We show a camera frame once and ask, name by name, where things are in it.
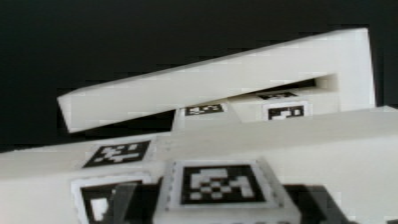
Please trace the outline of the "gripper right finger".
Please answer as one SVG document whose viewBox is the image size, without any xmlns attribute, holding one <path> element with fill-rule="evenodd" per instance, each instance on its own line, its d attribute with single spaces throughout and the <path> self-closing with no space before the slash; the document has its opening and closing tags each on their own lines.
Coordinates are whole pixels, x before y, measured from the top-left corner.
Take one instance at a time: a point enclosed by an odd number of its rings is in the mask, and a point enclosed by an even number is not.
<svg viewBox="0 0 398 224">
<path fill-rule="evenodd" d="M 349 220 L 324 185 L 287 184 L 285 189 L 303 214 L 301 224 L 360 224 Z"/>
</svg>

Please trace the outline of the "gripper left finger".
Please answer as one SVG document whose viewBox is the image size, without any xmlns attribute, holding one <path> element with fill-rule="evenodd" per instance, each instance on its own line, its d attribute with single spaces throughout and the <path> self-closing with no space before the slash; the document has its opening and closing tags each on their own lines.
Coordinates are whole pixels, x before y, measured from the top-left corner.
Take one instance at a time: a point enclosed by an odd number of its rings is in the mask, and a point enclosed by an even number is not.
<svg viewBox="0 0 398 224">
<path fill-rule="evenodd" d="M 100 224 L 154 224 L 159 195 L 161 184 L 120 184 Z"/>
</svg>

